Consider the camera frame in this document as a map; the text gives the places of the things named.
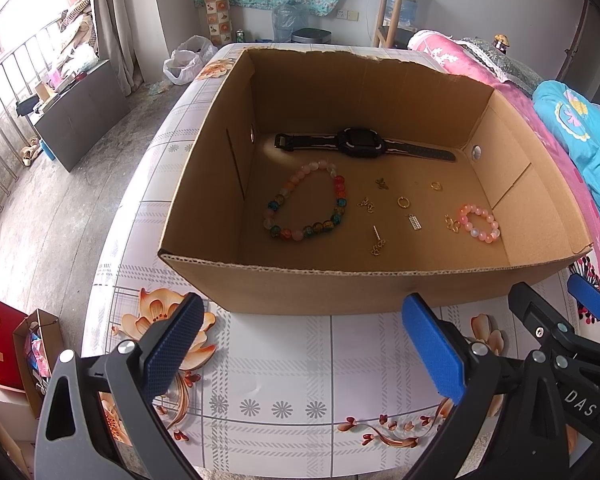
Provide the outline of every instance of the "wooden chair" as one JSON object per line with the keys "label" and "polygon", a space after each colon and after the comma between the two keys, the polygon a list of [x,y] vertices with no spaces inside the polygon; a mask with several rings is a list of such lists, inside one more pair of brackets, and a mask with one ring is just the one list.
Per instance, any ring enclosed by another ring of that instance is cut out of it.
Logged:
{"label": "wooden chair", "polygon": [[384,48],[407,48],[406,45],[409,43],[414,31],[398,28],[402,0],[395,0],[391,22],[388,27],[383,25],[386,1],[387,0],[380,0],[380,9],[378,10],[378,21],[376,22],[376,33],[374,34],[373,46],[383,46]]}

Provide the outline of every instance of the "tiled floor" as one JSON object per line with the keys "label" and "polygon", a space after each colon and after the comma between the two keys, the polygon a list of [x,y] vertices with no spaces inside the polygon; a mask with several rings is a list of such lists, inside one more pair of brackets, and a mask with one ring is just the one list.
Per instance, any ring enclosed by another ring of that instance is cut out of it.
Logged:
{"label": "tiled floor", "polygon": [[144,85],[131,112],[71,173],[41,154],[20,174],[0,215],[0,300],[60,318],[78,352],[91,283],[109,227],[146,147],[186,87]]}

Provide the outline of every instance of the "red gift bag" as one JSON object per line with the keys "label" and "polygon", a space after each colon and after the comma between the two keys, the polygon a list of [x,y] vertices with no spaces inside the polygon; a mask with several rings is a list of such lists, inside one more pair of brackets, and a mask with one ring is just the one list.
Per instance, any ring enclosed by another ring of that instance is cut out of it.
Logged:
{"label": "red gift bag", "polygon": [[27,315],[0,301],[0,385],[23,390],[13,345],[13,331]]}

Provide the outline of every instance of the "watch face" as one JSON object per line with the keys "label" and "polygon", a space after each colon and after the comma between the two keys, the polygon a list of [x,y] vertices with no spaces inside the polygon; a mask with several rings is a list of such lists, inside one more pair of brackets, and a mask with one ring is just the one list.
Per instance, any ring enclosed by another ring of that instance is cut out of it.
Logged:
{"label": "watch face", "polygon": [[373,130],[363,130],[361,128],[347,130],[347,141],[355,147],[376,148],[380,144],[377,137],[378,134]]}

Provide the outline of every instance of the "pink beaded bracelet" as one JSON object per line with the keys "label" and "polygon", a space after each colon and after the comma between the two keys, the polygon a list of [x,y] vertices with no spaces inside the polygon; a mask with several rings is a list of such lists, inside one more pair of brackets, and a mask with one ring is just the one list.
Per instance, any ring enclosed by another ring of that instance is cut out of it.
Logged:
{"label": "pink beaded bracelet", "polygon": [[[487,234],[485,231],[480,231],[480,229],[475,228],[474,225],[469,222],[469,213],[474,213],[483,217],[487,221],[487,224],[490,225],[492,229],[491,233]],[[478,238],[478,240],[487,242],[488,244],[500,237],[500,229],[498,229],[499,225],[493,215],[490,214],[486,209],[478,207],[475,204],[466,204],[462,206],[460,208],[460,218],[458,221],[464,227],[464,230],[468,231],[472,237]]]}

